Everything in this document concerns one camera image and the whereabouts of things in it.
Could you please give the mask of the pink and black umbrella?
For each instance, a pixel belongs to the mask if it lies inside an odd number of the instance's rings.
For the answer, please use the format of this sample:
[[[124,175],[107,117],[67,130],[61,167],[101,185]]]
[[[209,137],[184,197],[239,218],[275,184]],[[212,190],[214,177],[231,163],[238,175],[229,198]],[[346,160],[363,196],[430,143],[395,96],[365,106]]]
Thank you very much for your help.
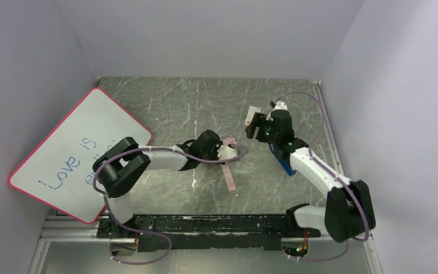
[[[236,148],[237,142],[236,142],[235,138],[226,138],[226,139],[224,139],[222,141],[222,145]],[[235,185],[235,182],[234,182],[234,179],[233,179],[232,172],[231,172],[230,167],[229,167],[229,162],[223,163],[221,168],[222,168],[222,171],[223,171],[223,175],[224,175],[224,178],[225,178],[228,190],[230,192],[231,191],[235,191],[236,190],[236,185]]]

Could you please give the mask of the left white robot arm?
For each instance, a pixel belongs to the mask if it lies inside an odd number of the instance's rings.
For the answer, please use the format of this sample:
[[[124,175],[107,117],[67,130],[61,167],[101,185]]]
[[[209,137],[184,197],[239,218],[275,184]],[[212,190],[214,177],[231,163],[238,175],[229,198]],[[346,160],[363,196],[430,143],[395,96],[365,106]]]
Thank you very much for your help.
[[[92,185],[105,196],[107,209],[115,223],[135,225],[129,192],[146,171],[187,171],[200,163],[217,164],[223,141],[212,130],[204,131],[197,139],[190,139],[172,147],[146,148],[132,137],[125,137],[92,165]]]

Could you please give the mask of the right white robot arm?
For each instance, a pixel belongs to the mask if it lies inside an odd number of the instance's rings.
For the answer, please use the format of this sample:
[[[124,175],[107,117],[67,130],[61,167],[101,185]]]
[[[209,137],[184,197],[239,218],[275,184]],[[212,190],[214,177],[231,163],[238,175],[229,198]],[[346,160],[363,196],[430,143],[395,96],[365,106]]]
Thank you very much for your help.
[[[300,228],[326,231],[336,242],[368,236],[376,220],[368,185],[337,173],[295,136],[287,110],[256,112],[246,124],[246,136],[269,145],[271,153],[289,175],[302,174],[325,197],[326,205],[301,204],[287,210]]]

